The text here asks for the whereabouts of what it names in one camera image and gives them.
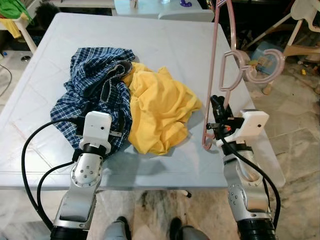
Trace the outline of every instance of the person's feet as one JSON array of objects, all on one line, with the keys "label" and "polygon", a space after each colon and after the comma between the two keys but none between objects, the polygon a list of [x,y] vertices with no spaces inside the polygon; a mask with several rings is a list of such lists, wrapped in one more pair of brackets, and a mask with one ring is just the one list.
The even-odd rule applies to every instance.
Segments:
[{"label": "person's feet", "polygon": [[182,227],[182,221],[180,218],[175,217],[174,219],[171,220],[170,230],[169,230],[170,240],[177,240],[177,235],[181,227]]},{"label": "person's feet", "polygon": [[116,219],[117,222],[122,222],[124,224],[124,229],[125,229],[125,236],[128,240],[131,240],[131,231],[129,227],[128,220],[124,216],[119,216]]}]

